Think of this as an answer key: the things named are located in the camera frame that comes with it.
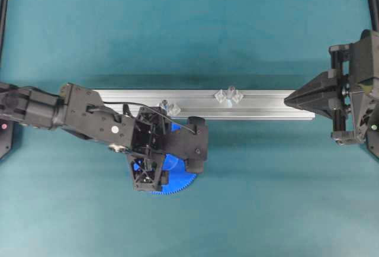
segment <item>small plastic part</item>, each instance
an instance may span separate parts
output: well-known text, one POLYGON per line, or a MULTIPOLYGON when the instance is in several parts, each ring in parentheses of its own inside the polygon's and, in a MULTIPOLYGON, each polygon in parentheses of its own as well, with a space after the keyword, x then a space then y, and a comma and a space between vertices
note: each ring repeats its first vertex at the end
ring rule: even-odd
POLYGON ((236 88, 234 86, 228 87, 226 91, 226 99, 231 100, 236 92, 236 88))
POLYGON ((240 103, 240 101, 242 100, 242 98, 243 98, 243 94, 238 89, 236 89, 235 90, 235 94, 232 96, 232 100, 236 104, 238 104, 238 103, 240 103))
POLYGON ((182 111, 176 103, 169 104, 167 100, 163 100, 159 103, 159 106, 166 110, 168 116, 176 116, 182 111))
POLYGON ((171 131, 180 130, 180 126, 177 124, 171 124, 171 131))
POLYGON ((164 109, 164 110, 168 110, 168 102, 167 100, 163 100, 161 103, 159 103, 159 106, 164 109))
POLYGON ((234 86, 230 86, 226 92, 222 89, 217 91, 217 93, 214 94, 214 97, 219 103, 222 103, 225 100, 229 100, 230 104, 232 103, 231 101, 233 101, 235 104, 238 104, 242 100, 243 94, 234 86))
POLYGON ((167 115, 168 116, 176 116, 178 115, 182 110, 180 109, 179 106, 177 106, 175 103, 170 104, 168 109, 167 109, 167 115))
POLYGON ((167 170, 167 171, 173 170, 173 168, 176 167, 178 162, 179 162, 179 158, 177 158, 174 155, 167 154, 165 162, 163 163, 162 169, 167 170))
POLYGON ((219 91, 216 92, 216 94, 214 94, 214 97, 219 103, 222 103, 226 100, 226 93, 225 91, 220 89, 219 91))

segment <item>bolt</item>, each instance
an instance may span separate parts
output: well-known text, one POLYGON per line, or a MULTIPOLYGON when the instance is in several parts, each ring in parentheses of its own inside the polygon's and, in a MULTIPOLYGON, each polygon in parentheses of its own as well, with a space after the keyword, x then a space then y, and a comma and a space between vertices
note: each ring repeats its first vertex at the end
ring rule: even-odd
POLYGON ((343 96, 343 97, 348 96, 348 91, 346 90, 345 87, 342 88, 342 92, 341 92, 341 93, 342 93, 342 96, 343 96))
POLYGON ((112 127, 111 127, 111 131, 112 131, 112 133, 117 134, 118 131, 119 131, 119 129, 118 129, 117 126, 112 126, 112 127))

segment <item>blue gear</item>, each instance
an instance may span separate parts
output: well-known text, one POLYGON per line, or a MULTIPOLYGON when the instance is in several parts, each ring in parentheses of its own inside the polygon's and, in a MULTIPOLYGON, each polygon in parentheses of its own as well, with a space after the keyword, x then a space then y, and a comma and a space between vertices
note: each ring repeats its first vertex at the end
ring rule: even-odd
MULTIPOLYGON (((171 124, 171 131, 179 130, 180 126, 171 124)), ((168 184, 162 186, 162 191, 154 191, 155 195, 169 195, 179 192, 189 186, 196 178, 196 174, 185 171, 184 161, 174 155, 167 154, 163 163, 163 170, 169 171, 168 184)))

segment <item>wire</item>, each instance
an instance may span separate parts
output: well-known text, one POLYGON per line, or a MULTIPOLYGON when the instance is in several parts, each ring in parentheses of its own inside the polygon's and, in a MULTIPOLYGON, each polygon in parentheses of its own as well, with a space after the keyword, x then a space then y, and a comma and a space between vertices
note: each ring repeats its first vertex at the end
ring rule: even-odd
POLYGON ((127 104, 127 105, 135 105, 135 106, 145 107, 146 109, 148 109, 148 110, 150 110, 151 112, 154 112, 154 113, 160 115, 161 117, 165 118, 166 120, 168 120, 168 121, 170 121, 170 122, 172 122, 172 123, 174 123, 174 124, 176 124, 176 125, 182 127, 183 129, 186 129, 186 130, 192 132, 193 134, 196 134, 196 132, 195 132, 193 129, 191 129, 191 128, 185 126, 185 125, 182 125, 182 124, 179 124, 179 123, 175 122, 175 121, 174 121, 173 119, 171 119, 170 117, 168 117, 168 116, 162 114, 161 112, 158 112, 158 111, 156 111, 155 109, 153 109, 153 108, 151 108, 151 107, 149 107, 149 106, 147 106, 147 105, 145 105, 145 104, 142 104, 142 103, 134 103, 134 102, 104 102, 104 104, 110 104, 110 105, 112 105, 112 104, 118 104, 118 105, 120 105, 120 104, 123 104, 123 105, 124 105, 124 104, 127 104))

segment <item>screw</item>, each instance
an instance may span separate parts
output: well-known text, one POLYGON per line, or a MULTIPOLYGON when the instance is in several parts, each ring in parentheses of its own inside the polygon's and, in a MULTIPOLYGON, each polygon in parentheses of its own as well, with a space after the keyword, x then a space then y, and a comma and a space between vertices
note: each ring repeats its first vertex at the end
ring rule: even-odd
POLYGON ((117 126, 112 126, 112 127, 111 127, 111 131, 112 131, 112 133, 117 134, 118 131, 119 131, 119 129, 118 129, 117 126))

